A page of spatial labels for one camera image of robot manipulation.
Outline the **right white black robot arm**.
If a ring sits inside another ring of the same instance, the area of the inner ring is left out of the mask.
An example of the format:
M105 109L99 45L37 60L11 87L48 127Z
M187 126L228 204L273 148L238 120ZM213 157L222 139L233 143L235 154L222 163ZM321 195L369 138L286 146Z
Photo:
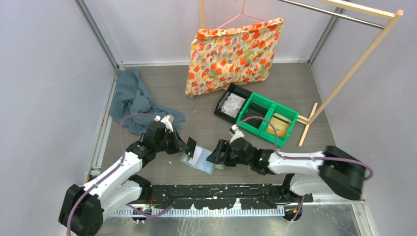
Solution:
M244 138L219 140L207 157L213 164L249 166L260 175L285 174L281 197L293 202L299 196L334 193L344 199L361 199L369 167L336 146L311 153L288 153L256 148Z

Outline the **black VIP card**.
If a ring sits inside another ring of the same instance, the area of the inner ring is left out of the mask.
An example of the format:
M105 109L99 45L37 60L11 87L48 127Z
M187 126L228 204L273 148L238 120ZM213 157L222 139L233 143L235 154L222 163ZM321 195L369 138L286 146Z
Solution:
M187 150L185 151L185 153L188 156L193 157L194 152L195 152L195 148L196 148L196 144L197 144L197 142L194 139L192 139L191 137L188 138L187 144L186 144L187 145Z

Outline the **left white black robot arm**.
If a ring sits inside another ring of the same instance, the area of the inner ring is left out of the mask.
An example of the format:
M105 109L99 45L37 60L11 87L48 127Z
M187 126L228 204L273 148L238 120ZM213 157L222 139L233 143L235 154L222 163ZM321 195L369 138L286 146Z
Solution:
M122 206L153 197L151 183L137 173L159 152L193 154L196 141L184 142L169 121L153 121L140 139L123 148L121 158L106 171L82 186L70 186L58 222L67 234L94 236L104 220Z

